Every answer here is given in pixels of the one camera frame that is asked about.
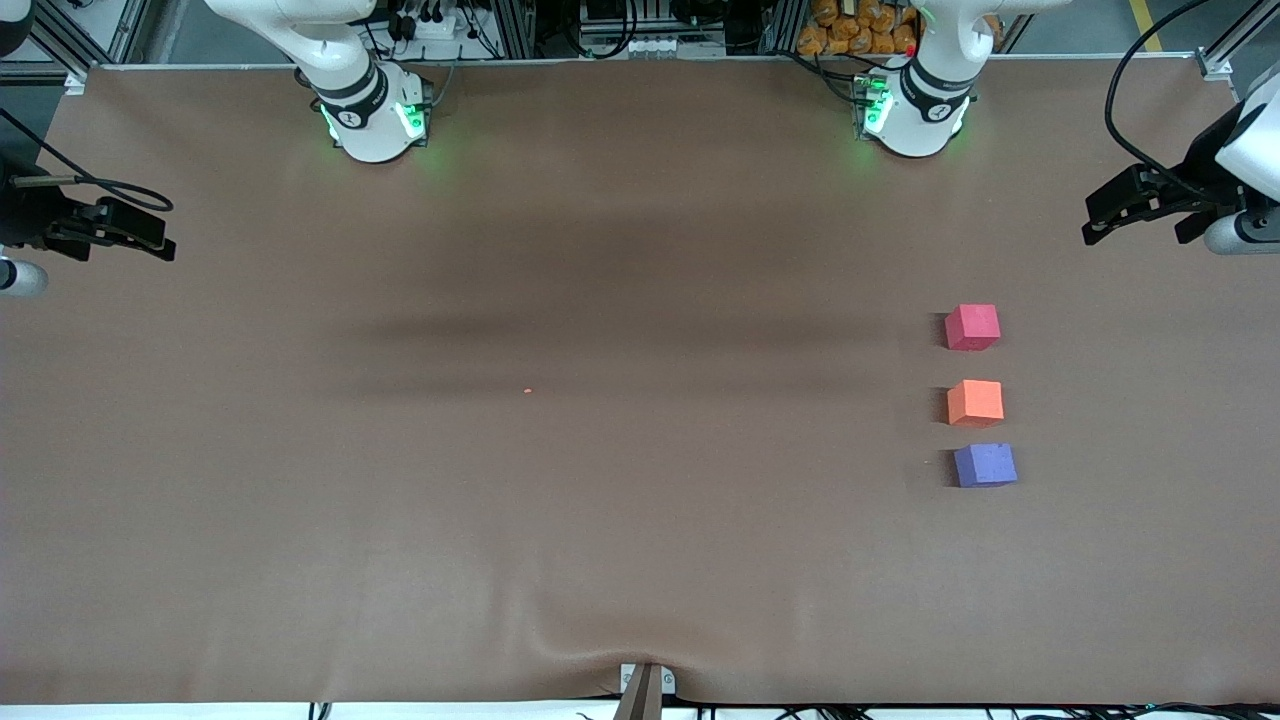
metal frame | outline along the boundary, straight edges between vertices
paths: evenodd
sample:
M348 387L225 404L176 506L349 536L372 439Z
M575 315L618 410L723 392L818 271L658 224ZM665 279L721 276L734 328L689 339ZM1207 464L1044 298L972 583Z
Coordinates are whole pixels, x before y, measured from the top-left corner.
M31 38L72 77L83 82L90 68L111 61L84 28L49 0L36 0L33 10Z
M493 15L498 23L502 54L508 60L534 58L534 5L522 0L493 0Z
M1231 74L1231 55L1253 40L1280 15L1280 0L1256 0L1221 37L1196 53L1204 79L1226 79Z
M73 90L95 67L141 59L145 47L140 41L155 27L163 6L156 0L125 0L110 47L104 50L74 17L50 0L35 0L31 41L50 59L0 61L0 85L67 85ZM68 77L74 82L67 83Z
M809 19L809 0L778 0L772 17L764 23L760 51L794 50L800 29Z

green led light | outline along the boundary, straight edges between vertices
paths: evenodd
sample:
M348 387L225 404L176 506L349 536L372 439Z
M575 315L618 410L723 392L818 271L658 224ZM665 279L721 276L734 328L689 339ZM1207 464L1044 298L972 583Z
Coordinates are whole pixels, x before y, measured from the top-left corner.
M396 114L399 115L401 124L404 126L404 132L410 137L422 136L422 111L413 105L403 105L401 102L396 104Z
M872 102L870 108L867 109L865 129L868 132L879 132L884 129L884 119L888 118L888 111L892 108L893 94L887 90L881 92L879 99Z

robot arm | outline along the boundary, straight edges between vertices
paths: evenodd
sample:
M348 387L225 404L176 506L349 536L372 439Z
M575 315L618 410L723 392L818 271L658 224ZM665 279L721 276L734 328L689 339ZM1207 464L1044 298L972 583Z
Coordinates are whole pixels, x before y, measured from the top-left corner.
M1183 182L1139 163L1089 195L1085 245L1132 223L1189 213L1174 227L1180 243L1203 236L1219 255L1280 252L1280 64L1192 142L1171 174Z
M909 158L942 150L969 109L978 73L991 56L995 37L986 15L1036 13L1071 0L913 0L924 17L916 54L884 76L887 102L868 117L867 133Z
M375 0L206 0L219 15L289 56L320 96L329 135L365 163L392 160L426 142L430 86L396 63L375 61L347 23Z

table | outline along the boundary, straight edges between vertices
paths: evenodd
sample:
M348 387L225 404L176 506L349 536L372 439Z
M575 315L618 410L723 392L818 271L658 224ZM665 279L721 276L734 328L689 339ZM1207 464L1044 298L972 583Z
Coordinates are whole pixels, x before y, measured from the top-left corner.
M1112 67L993 61L928 160L781 61L468 67L380 167L288 72L96 72L50 138L178 261L4 305L0 697L1277 700L1280 259L1083 246ZM1138 60L1117 122L1229 104Z

